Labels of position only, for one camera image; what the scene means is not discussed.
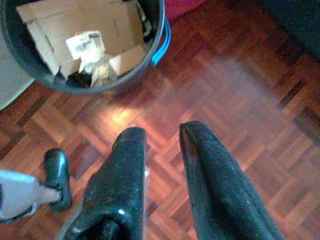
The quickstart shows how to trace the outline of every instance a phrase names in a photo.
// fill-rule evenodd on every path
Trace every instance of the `trash can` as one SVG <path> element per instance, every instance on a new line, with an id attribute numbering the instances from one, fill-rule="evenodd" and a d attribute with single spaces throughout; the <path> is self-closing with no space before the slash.
<path id="1" fill-rule="evenodd" d="M 35 0 L 0 0 L 0 23 L 6 45 L 19 65 L 36 81 L 45 86 L 70 94 L 122 93 L 137 86 L 145 77 L 150 65 L 155 66 L 165 55 L 171 40 L 171 30 L 165 19 L 164 0 L 138 0 L 152 25 L 152 46 L 144 59 L 133 70 L 100 87 L 83 88 L 72 79 L 62 75 L 53 76 L 40 58 L 26 26 L 17 14 L 17 6 L 36 2 Z M 162 46 L 159 47 L 163 32 Z"/>

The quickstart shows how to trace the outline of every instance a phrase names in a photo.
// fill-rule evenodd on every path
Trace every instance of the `paper label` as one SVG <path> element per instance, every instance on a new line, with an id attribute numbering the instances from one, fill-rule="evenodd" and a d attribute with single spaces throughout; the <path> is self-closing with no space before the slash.
<path id="1" fill-rule="evenodd" d="M 85 31 L 67 39 L 65 42 L 73 60 L 90 57 L 95 62 L 101 58 L 106 50 L 99 31 Z"/>

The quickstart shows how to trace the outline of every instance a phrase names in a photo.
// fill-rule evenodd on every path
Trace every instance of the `cardboard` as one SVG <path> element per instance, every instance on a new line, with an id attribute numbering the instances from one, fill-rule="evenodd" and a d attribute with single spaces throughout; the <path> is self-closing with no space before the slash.
<path id="1" fill-rule="evenodd" d="M 132 1 L 41 0 L 18 6 L 17 12 L 52 74 L 60 69 L 65 78 L 80 67 L 66 44 L 77 32 L 100 31 L 106 53 L 113 56 L 144 42 Z"/>
<path id="2" fill-rule="evenodd" d="M 142 45 L 131 48 L 110 59 L 110 78 L 114 81 L 137 66 L 146 56 Z"/>

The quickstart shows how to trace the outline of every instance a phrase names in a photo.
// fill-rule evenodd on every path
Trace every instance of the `red object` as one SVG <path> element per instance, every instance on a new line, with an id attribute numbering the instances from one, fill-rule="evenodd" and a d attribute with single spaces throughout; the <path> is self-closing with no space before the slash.
<path id="1" fill-rule="evenodd" d="M 165 0 L 165 15 L 168 20 L 175 19 L 191 9 L 197 8 L 207 0 Z"/>

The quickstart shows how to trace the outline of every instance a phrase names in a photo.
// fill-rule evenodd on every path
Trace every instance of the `parquet floor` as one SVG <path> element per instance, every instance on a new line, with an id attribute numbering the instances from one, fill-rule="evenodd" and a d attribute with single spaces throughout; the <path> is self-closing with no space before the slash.
<path id="1" fill-rule="evenodd" d="M 129 126 L 146 129 L 146 235 L 196 239 L 178 126 L 206 123 L 238 159 L 288 239 L 320 239 L 320 65 L 259 8 L 210 0 L 171 23 L 172 43 L 142 85 L 119 97 L 33 84 L 0 113 L 0 167 L 44 178 L 43 155 L 69 156 L 77 205 Z M 1 239 L 53 239 L 73 211 L 1 225 Z"/>

